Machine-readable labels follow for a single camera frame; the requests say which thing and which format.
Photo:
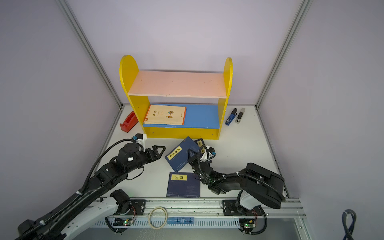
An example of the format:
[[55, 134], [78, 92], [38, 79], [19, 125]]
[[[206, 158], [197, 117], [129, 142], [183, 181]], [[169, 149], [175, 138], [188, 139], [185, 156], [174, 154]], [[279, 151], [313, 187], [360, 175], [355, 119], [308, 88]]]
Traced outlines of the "red-edged beige reading book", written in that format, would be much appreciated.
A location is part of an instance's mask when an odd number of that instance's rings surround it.
[[148, 125], [176, 125], [185, 122], [187, 108], [169, 105], [150, 105], [143, 123]]

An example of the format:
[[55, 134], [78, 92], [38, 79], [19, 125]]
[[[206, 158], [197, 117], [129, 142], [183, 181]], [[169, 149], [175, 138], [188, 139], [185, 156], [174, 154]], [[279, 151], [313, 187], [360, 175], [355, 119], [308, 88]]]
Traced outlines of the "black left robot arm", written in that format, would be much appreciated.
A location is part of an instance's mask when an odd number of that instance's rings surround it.
[[[18, 226], [19, 240], [71, 240], [98, 219], [112, 214], [126, 215], [133, 210], [130, 197], [123, 190], [113, 190], [128, 174], [159, 160], [166, 148], [144, 148], [132, 139], [125, 140], [117, 156], [99, 170], [91, 170], [83, 186], [66, 201], [37, 220]], [[87, 207], [109, 191], [110, 197], [91, 210]]]

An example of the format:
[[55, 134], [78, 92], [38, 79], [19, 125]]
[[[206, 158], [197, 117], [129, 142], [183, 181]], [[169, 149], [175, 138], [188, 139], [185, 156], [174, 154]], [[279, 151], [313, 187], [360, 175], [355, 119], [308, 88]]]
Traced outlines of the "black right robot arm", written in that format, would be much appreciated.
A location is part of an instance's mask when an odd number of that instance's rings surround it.
[[286, 199], [283, 195], [285, 180], [281, 175], [254, 163], [248, 163], [239, 172], [219, 173], [211, 167], [212, 161], [202, 161], [201, 158], [200, 153], [188, 150], [188, 163], [200, 181], [216, 195], [242, 190], [272, 209], [280, 209]]

